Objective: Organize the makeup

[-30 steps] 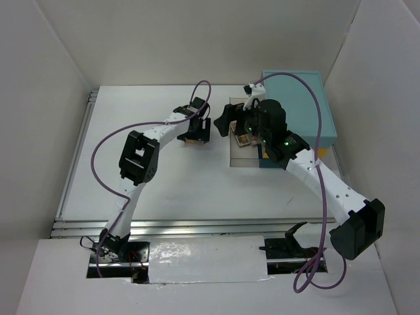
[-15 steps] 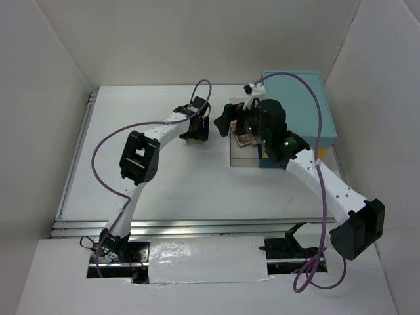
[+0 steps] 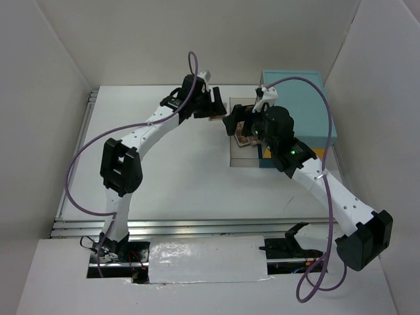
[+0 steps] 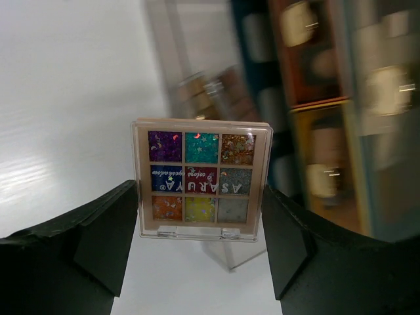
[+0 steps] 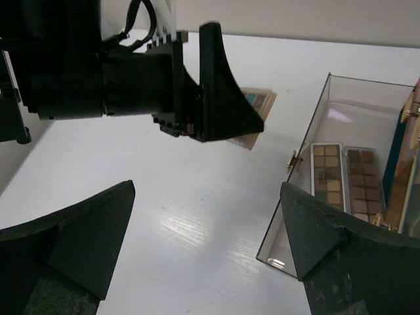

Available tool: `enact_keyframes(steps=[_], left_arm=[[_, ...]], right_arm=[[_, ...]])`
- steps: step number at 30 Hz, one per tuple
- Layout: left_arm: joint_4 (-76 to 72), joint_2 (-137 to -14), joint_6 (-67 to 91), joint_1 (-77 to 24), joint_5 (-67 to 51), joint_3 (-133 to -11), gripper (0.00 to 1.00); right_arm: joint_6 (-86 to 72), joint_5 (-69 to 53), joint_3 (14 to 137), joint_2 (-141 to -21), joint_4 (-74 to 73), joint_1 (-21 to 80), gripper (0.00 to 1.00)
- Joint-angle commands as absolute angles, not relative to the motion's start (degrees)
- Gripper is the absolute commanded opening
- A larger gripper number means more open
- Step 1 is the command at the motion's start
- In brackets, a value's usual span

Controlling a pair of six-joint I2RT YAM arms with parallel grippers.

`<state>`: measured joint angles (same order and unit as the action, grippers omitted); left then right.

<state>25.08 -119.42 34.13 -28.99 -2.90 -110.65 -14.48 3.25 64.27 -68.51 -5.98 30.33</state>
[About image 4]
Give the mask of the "colourful small eyeshadow palette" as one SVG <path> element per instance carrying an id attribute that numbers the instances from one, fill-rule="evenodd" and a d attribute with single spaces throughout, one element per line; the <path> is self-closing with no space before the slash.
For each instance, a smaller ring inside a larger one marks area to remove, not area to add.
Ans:
<path id="1" fill-rule="evenodd" d="M 131 130 L 142 237 L 257 241 L 269 124 L 139 118 Z"/>

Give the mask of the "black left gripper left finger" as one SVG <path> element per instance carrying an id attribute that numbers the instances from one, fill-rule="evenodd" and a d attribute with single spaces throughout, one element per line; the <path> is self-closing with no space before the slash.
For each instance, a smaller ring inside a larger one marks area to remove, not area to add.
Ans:
<path id="1" fill-rule="evenodd" d="M 1 313 L 110 314 L 136 220 L 137 186 L 127 180 L 1 239 Z"/>

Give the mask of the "clear lowest wide drawer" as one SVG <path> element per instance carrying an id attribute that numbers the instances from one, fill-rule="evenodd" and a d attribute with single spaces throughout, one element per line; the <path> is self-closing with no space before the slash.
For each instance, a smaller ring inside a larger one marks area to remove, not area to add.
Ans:
<path id="1" fill-rule="evenodd" d="M 261 122 L 245 85 L 231 1 L 147 1 L 163 84 L 164 119 Z M 226 270 L 258 257 L 265 243 L 198 240 Z"/>

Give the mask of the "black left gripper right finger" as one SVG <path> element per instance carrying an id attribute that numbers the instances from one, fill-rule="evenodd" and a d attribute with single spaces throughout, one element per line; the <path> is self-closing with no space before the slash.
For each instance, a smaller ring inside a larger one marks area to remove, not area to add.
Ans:
<path id="1" fill-rule="evenodd" d="M 284 314 L 418 314 L 419 238 L 389 243 L 342 228 L 266 187 L 262 223 Z"/>

